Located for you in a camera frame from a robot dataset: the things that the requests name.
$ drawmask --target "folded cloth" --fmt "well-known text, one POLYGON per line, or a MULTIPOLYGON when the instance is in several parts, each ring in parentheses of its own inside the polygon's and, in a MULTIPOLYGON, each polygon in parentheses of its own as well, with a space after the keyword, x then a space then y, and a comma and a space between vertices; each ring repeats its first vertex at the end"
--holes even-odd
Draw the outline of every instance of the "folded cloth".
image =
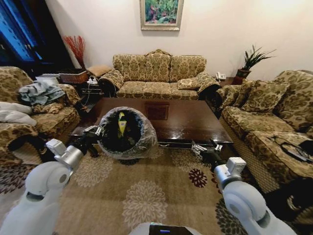
POLYGON ((17 104, 17 103, 9 103, 9 102, 1 102, 0 101, 0 110, 11 110, 11 111, 19 111, 25 114, 31 114, 31 107, 17 104))
POLYGON ((43 81, 34 81, 34 83, 21 87, 19 89, 21 99, 34 104, 49 104, 52 101, 65 95, 65 92, 59 86, 52 86, 43 81))
POLYGON ((37 124, 36 120, 32 119, 29 115, 12 110, 0 110, 0 122, 22 123, 31 126, 37 124))

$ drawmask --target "white pillow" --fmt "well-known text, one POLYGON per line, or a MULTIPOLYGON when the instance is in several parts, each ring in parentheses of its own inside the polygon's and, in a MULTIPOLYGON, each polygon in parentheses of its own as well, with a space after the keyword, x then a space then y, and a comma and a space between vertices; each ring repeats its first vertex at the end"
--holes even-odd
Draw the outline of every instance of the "white pillow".
POLYGON ((19 111, 0 110, 0 122, 21 123, 35 126, 37 122, 29 115, 19 111))
POLYGON ((12 110, 12 111, 19 111, 25 114, 31 114, 32 109, 29 106, 17 104, 17 103, 8 103, 8 102, 1 102, 0 101, 0 110, 12 110))

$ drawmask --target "sofa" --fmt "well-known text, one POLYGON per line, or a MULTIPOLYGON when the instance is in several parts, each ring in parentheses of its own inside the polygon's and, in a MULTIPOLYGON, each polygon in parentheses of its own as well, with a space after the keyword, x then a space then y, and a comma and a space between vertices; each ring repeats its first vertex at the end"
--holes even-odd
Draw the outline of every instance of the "sofa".
POLYGON ((199 55, 173 56, 157 49, 146 55, 115 55, 113 66, 98 81, 104 93, 109 90, 111 96, 197 100, 220 87, 205 71, 206 59, 199 55), (196 78, 198 87, 180 90, 178 81, 186 78, 196 78))
MULTIPOLYGON (((21 103, 18 90, 20 87, 33 83, 32 79, 17 67, 0 67, 0 101, 21 103)), ((64 108, 57 114, 33 114, 36 126, 20 123, 0 123, 0 165, 21 164, 22 160, 15 157, 13 150, 21 147, 26 141, 32 144, 42 161, 52 160, 47 154, 45 142, 56 138, 66 142, 68 134, 77 126, 80 116, 74 106, 80 103, 76 90, 67 84, 59 84, 66 93, 64 108)))
POLYGON ((244 85, 218 89, 216 94, 222 100, 220 122, 234 141, 235 150, 247 162, 270 209, 284 220, 313 224, 313 164, 291 157, 273 140, 280 138, 299 145, 313 139, 313 75, 287 70, 270 83, 288 86, 272 112, 248 112, 235 107, 244 85))

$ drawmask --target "carpet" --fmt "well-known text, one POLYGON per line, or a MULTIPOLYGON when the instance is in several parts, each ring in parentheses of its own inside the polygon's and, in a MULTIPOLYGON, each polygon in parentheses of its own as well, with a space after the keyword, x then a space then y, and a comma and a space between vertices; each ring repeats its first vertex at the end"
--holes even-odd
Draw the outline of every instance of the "carpet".
MULTIPOLYGON (((224 154, 229 157, 231 151, 224 154)), ((0 169, 0 203, 5 205, 0 221, 17 204, 36 160, 25 165, 0 169), (14 186, 4 184, 4 178, 14 179, 14 186)), ((248 170, 243 176, 253 180, 248 170)), ((203 235, 246 234, 225 208, 209 166, 191 150, 159 148, 149 159, 130 161, 88 153, 64 189, 60 207, 59 235, 126 235, 143 222, 187 226, 203 235)))

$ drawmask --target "gray towel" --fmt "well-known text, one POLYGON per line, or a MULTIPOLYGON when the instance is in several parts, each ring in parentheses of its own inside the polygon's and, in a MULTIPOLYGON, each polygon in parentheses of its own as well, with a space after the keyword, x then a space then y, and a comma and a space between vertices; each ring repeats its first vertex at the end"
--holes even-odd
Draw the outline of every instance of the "gray towel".
POLYGON ((33 84, 19 89, 21 99, 30 102, 31 105, 46 105, 65 94, 58 86, 51 86, 43 81, 34 81, 33 84))

